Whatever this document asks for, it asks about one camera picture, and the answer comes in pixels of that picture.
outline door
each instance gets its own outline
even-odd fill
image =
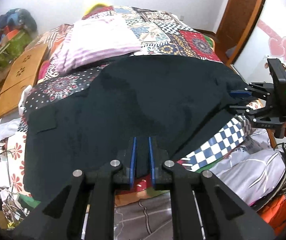
[[[218,49],[226,52],[235,47],[250,22],[258,0],[229,0],[216,33]]]

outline bed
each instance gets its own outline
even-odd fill
[[[135,52],[135,56],[181,55],[220,62],[213,50],[214,42],[212,42],[211,47],[207,42],[207,37],[185,25],[177,17],[164,11],[129,6],[109,6],[91,12],[82,19],[99,18],[115,14],[122,15],[128,28],[142,42],[142,49]],[[30,49],[33,46],[44,43],[48,45],[49,51],[41,66],[38,84],[32,88],[26,99],[25,110],[19,128],[15,135],[5,140],[6,148],[11,152],[7,154],[7,161],[10,190],[13,194],[32,197],[30,192],[24,190],[23,184],[25,143],[28,136],[27,121],[30,113],[86,89],[99,75],[100,71],[109,65],[108,61],[102,62],[101,64],[93,65],[90,69],[80,69],[65,76],[60,76],[59,73],[55,72],[55,61],[52,60],[51,56],[55,51],[61,49],[62,41],[72,27],[72,25],[63,24],[44,35],[38,36],[26,48]],[[258,101],[251,103],[250,106],[253,109],[261,107]],[[185,158],[182,158],[179,163],[190,171],[207,169],[222,160],[224,156],[227,156],[252,132],[253,129],[249,121],[244,116],[236,116],[209,141],[205,142],[200,148],[195,149],[194,152],[191,152]],[[223,138],[222,141],[218,140],[218,136]],[[135,185],[133,194],[137,195],[136,192],[141,192],[138,198],[148,198],[158,194],[151,191],[143,192],[143,190],[149,187],[147,178],[138,179]],[[133,200],[128,201],[117,197],[116,205],[131,202]]]

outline bed sheet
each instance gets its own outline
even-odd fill
[[[142,42],[142,49],[134,53],[135,56],[181,55],[220,62],[201,33],[164,11],[128,6],[110,6],[104,7],[95,13],[89,13],[83,19],[115,14],[122,15],[128,27]],[[51,54],[55,49],[60,49],[61,42],[71,28],[71,25],[61,25],[46,33],[36,44],[49,44]],[[14,184],[14,192],[30,195],[29,192],[24,191],[23,185],[25,141],[29,114],[40,107],[86,89],[95,77],[99,75],[100,71],[108,65],[109,62],[106,61],[99,65],[91,65],[86,70],[78,70],[67,76],[59,76],[55,72],[56,66],[54,61],[51,58],[49,59],[49,66],[44,78],[30,91],[27,97],[24,115],[18,131],[15,135],[8,138],[7,149],[12,151],[12,155],[9,157],[9,174],[10,180]],[[259,107],[258,103],[253,104],[254,108]],[[209,141],[185,158],[182,158],[179,163],[188,170],[196,171],[225,156],[244,141],[251,131],[249,121],[243,116],[236,116]],[[143,179],[138,184],[140,184],[143,190],[146,182]]]

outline black garment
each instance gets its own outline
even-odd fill
[[[87,90],[30,114],[25,190],[37,200],[57,194],[76,169],[98,169],[134,136],[158,136],[179,160],[210,139],[241,102],[246,84],[222,63],[182,56],[128,57],[110,64]],[[147,173],[138,145],[137,177]]]

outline red flower print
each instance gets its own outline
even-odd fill
[[[13,186],[16,188],[16,190],[18,192],[22,191],[22,187],[23,187],[23,184],[20,181],[20,178],[19,177],[16,177],[16,175],[13,173],[12,175],[12,182],[13,182]]]
[[[24,161],[21,161],[22,166],[20,166],[21,174],[24,175]]]
[[[17,158],[20,158],[20,153],[22,153],[23,151],[20,150],[22,148],[21,145],[18,145],[18,143],[16,143],[15,148],[14,148],[14,160],[16,160]]]

